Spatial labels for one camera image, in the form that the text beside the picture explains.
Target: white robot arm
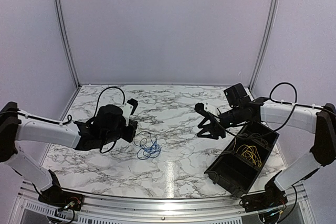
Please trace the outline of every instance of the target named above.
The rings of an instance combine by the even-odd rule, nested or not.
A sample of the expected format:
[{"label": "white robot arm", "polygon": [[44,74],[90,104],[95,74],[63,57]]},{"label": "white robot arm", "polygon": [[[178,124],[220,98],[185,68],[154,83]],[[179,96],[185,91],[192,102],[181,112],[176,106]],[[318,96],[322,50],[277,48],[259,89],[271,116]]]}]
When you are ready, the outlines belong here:
[{"label": "white robot arm", "polygon": [[[63,191],[56,175],[25,153],[20,142],[59,144],[79,151],[99,149],[103,153],[104,145],[113,142],[113,148],[120,138],[133,141],[138,123],[130,116],[137,105],[134,99],[121,107],[106,105],[99,109],[97,116],[83,123],[71,118],[68,122],[60,122],[38,117],[19,110],[15,102],[10,102],[0,111],[0,162],[40,189],[42,202],[59,206],[70,203],[74,197],[80,202],[82,195]],[[77,204],[75,210],[80,207],[81,204]]]},{"label": "white robot arm", "polygon": [[204,116],[198,126],[201,128],[198,137],[225,137],[226,133],[231,134],[227,128],[239,126],[244,122],[286,122],[286,126],[315,134],[313,147],[272,178],[265,185],[264,193],[242,197],[242,206],[247,212],[274,207],[284,196],[284,190],[300,180],[309,178],[321,166],[329,165],[336,159],[336,109],[333,104],[323,107],[314,104],[308,106],[272,101],[264,97],[252,101],[241,84],[226,89],[224,93],[232,108],[227,112],[220,113],[219,109],[207,103],[196,104],[195,111]]}]

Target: white panel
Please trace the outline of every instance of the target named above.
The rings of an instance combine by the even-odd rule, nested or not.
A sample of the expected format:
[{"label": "white panel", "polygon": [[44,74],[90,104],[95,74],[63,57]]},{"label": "white panel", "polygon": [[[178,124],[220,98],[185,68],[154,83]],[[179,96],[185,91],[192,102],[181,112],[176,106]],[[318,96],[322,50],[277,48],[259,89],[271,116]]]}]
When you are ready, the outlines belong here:
[{"label": "white panel", "polygon": [[[300,103],[336,104],[335,52],[335,0],[280,0],[255,94],[268,95],[278,82],[290,81],[298,89]],[[293,101],[293,92],[279,88],[274,98]],[[278,141],[292,163],[313,140],[312,134],[285,128]],[[305,183],[317,223],[335,222],[335,174],[334,162]]]},{"label": "white panel", "polygon": [[247,84],[270,0],[62,0],[82,83]]},{"label": "white panel", "polygon": [[[58,119],[75,90],[53,0],[0,0],[0,108],[16,101],[31,113]],[[39,160],[45,144],[25,143]],[[0,164],[1,223],[7,223],[22,179]]]}]

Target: marble surface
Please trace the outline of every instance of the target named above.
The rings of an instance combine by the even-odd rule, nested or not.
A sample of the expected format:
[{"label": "marble surface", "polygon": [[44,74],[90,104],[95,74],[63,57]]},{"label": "marble surface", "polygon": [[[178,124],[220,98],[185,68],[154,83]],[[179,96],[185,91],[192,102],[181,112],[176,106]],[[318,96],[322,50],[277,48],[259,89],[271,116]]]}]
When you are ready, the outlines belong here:
[{"label": "marble surface", "polygon": [[[93,116],[99,93],[107,86],[84,86],[77,95],[69,114],[74,120],[85,121]],[[138,147],[118,140],[106,154],[98,150],[75,151],[52,145],[43,166],[53,170],[63,187],[97,194],[149,198],[198,198],[230,195],[214,185],[204,171],[233,139],[209,140],[196,137],[202,117],[194,111],[198,102],[208,102],[229,109],[223,94],[225,87],[200,86],[120,86],[126,100],[134,98],[139,106],[133,119],[138,132],[150,131],[158,139],[161,153],[157,158],[139,160]],[[119,90],[102,95],[99,106],[120,104]],[[230,129],[233,133],[238,128]],[[142,136],[137,136],[139,143]],[[252,189],[264,184],[284,168],[275,146],[269,160]]]}]

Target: black tray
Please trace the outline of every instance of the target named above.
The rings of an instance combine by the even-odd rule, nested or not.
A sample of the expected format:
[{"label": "black tray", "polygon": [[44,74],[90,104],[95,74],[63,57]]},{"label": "black tray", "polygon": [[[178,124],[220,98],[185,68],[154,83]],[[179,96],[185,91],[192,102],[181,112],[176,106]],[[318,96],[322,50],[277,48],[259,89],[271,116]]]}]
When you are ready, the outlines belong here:
[{"label": "black tray", "polygon": [[[245,125],[238,133],[251,136],[253,133],[264,135],[269,132],[271,133],[262,138],[262,140],[242,140],[234,138],[204,173],[209,175],[209,178],[214,184],[219,184],[234,197],[239,198],[243,194],[247,194],[264,167],[279,134],[263,124],[256,122]],[[260,168],[236,152],[243,144],[257,147],[262,162]]]}]

